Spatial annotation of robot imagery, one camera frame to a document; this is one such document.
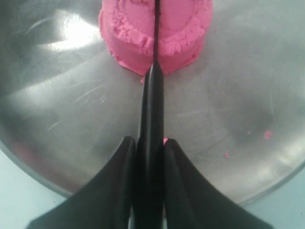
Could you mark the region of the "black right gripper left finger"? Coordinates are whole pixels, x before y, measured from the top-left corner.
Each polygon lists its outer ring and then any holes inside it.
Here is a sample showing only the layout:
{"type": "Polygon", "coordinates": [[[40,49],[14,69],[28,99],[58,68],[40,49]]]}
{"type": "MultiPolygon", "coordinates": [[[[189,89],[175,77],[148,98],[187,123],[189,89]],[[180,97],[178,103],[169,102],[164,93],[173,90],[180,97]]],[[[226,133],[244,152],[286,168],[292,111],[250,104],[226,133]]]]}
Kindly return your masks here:
{"type": "Polygon", "coordinates": [[[132,204],[136,143],[124,137],[109,162],[84,187],[34,219],[29,229],[126,229],[132,204]]]}

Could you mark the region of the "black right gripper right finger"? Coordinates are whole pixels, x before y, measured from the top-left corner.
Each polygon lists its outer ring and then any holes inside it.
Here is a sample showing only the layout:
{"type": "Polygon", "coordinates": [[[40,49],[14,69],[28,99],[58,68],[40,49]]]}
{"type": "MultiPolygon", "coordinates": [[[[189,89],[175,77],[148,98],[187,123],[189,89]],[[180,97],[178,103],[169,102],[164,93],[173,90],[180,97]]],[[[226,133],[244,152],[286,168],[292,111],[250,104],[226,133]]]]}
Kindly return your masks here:
{"type": "Polygon", "coordinates": [[[169,229],[271,229],[218,191],[174,139],[164,146],[165,212],[169,229]]]}

